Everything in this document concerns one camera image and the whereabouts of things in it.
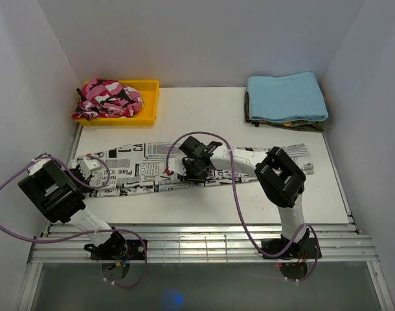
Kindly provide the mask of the newspaper print trousers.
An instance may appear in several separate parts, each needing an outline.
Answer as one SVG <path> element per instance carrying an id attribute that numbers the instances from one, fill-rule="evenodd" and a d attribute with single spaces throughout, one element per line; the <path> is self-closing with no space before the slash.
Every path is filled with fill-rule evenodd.
<path id="1" fill-rule="evenodd" d="M 111 177 L 107 187 L 97 190 L 88 189 L 85 197 L 122 197 L 232 183 L 232 175 L 229 170 L 211 169 L 208 171 L 205 181 L 198 184 L 186 181 L 184 176 L 178 173 L 168 176 L 164 173 L 164 169 L 169 147 L 170 143 L 127 144 L 93 153 L 93 156 L 103 160 L 109 167 Z M 282 148 L 305 175 L 314 174 L 314 166 L 304 143 Z M 98 187 L 106 179 L 107 171 L 105 168 L 101 168 L 93 173 L 89 184 L 92 187 Z"/>

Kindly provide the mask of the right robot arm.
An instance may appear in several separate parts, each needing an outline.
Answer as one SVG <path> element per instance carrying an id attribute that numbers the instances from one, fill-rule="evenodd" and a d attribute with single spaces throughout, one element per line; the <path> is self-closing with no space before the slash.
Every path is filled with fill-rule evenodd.
<path id="1" fill-rule="evenodd" d="M 242 227 L 254 247 L 265 258 L 277 259 L 286 254 L 298 257 L 306 250 L 310 230 L 302 210 L 302 193 L 306 176 L 281 147 L 266 152 L 235 149 L 228 142 L 213 141 L 208 145 L 195 137 L 188 137 L 179 147 L 185 157 L 182 164 L 185 176 L 194 181 L 206 174 L 208 169 L 230 170 L 232 192 Z M 275 254 L 262 250 L 253 240 L 240 210 L 236 191 L 235 173 L 242 173 L 258 180 L 268 200 L 278 208 L 282 226 L 282 249 Z"/>

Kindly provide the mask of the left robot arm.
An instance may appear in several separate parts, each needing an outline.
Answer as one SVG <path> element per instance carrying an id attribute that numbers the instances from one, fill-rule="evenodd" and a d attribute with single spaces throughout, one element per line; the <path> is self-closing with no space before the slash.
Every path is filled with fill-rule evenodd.
<path id="1" fill-rule="evenodd" d="M 125 259 L 128 243 L 114 227 L 97 218 L 84 203 L 90 190 L 106 187 L 111 172 L 103 160 L 87 156 L 76 160 L 72 169 L 42 154 L 27 169 L 28 176 L 18 183 L 41 214 L 50 222 L 70 224 L 88 232 L 91 240 L 84 249 L 103 259 Z"/>

